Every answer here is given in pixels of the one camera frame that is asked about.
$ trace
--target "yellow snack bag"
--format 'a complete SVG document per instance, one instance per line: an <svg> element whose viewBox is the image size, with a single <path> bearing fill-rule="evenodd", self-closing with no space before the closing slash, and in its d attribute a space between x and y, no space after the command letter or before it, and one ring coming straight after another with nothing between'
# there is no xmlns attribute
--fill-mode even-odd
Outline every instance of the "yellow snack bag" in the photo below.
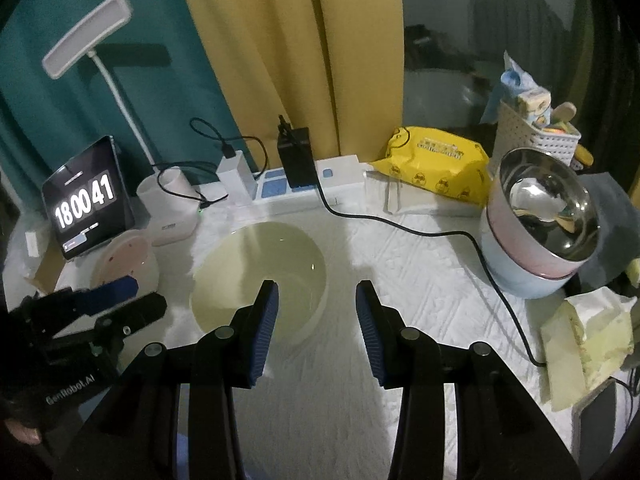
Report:
<svg viewBox="0 0 640 480"><path fill-rule="evenodd" d="M491 186L482 146L436 128L397 128L385 158L371 165L392 176L440 195L483 206Z"/></svg>

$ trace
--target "digital clock display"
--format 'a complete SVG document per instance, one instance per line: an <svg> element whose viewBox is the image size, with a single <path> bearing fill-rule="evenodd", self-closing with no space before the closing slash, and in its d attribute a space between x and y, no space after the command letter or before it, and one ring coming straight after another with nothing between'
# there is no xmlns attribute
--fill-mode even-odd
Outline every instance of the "digital clock display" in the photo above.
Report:
<svg viewBox="0 0 640 480"><path fill-rule="evenodd" d="M64 231L72 227L76 221L107 207L114 200L116 200L116 195L113 192L109 171L103 171L85 186L76 189L68 201L63 200L55 208L53 214L60 224L60 230Z"/></svg>
<svg viewBox="0 0 640 480"><path fill-rule="evenodd" d="M51 175L42 185L42 199L66 259L133 227L111 137L101 138Z"/></svg>

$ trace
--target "white container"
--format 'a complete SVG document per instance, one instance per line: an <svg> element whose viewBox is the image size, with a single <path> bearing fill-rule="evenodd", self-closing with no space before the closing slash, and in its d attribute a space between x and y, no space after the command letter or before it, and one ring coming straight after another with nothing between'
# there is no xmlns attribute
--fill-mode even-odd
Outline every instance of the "white container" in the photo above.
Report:
<svg viewBox="0 0 640 480"><path fill-rule="evenodd" d="M504 251L487 221L486 209L480 215L480 247L500 290L525 300L544 298L562 287L573 275L550 280L523 269Z"/></svg>
<svg viewBox="0 0 640 480"><path fill-rule="evenodd" d="M536 148L569 165L574 158L581 135L571 124L568 125L572 129L570 134L543 132L527 123L513 108L500 101L498 129L495 133L494 152L488 165L489 172L495 174L503 156L514 148Z"/></svg>

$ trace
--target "black charger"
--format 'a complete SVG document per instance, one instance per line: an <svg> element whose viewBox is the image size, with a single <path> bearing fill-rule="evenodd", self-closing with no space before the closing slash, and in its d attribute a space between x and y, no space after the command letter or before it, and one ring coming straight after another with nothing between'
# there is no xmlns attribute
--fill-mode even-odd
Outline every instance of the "black charger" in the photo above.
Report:
<svg viewBox="0 0 640 480"><path fill-rule="evenodd" d="M315 174L310 174L308 164L314 160L309 141L309 128L292 129L291 124L279 116L278 154L287 176L289 187L312 186L316 183Z"/></svg>

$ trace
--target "white tablecloth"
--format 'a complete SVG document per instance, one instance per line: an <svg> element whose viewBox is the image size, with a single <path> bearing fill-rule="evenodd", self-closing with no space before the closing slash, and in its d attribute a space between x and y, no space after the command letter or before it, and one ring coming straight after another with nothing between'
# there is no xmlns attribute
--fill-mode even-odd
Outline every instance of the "white tablecloth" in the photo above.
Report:
<svg viewBox="0 0 640 480"><path fill-rule="evenodd" d="M431 231L474 233L478 224L474 218L399 219ZM468 348L475 341L486 341L537 402L548 396L545 372L527 360L507 310L485 282L476 254L464 238L418 238L378 222L339 219L320 208L274 220L295 225L315 240L328 269L329 294L316 332L293 349L272 345L257 386L234 391L242 456L268 478L383 479L388 475L401 390L385 391L371 375L354 307L360 280L372 280L383 304L398 309L407 325L437 342ZM203 335L189 307L193 271L225 235L240 226L221 203L203 212L188 240L156 248L159 293L166 297L169 309L164 319L126 339L123 365L151 341L172 348L194 343ZM58 285L82 285L80 271L76 264L68 264ZM21 292L8 291L11 306L18 297ZM542 345L536 327L561 297L531 301L508 297L539 358ZM92 319L83 318L74 329L92 325ZM542 404L542 410L569 447L570 410L552 413L548 404ZM455 398L449 385L446 414L445 478L455 478Z"/></svg>

